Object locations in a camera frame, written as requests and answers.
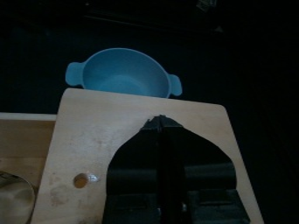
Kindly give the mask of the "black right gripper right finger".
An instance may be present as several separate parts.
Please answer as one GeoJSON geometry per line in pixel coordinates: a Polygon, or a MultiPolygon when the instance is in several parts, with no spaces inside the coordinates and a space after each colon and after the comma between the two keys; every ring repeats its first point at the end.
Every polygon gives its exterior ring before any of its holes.
{"type": "Polygon", "coordinates": [[[162,223],[250,224],[228,154],[174,119],[162,116],[161,125],[162,223]]]}

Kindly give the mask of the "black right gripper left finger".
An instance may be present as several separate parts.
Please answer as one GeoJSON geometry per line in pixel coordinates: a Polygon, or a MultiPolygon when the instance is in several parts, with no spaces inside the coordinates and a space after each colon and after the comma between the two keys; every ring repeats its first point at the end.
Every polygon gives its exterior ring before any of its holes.
{"type": "Polygon", "coordinates": [[[107,168],[103,224],[161,224],[157,116],[117,150],[107,168]]]}

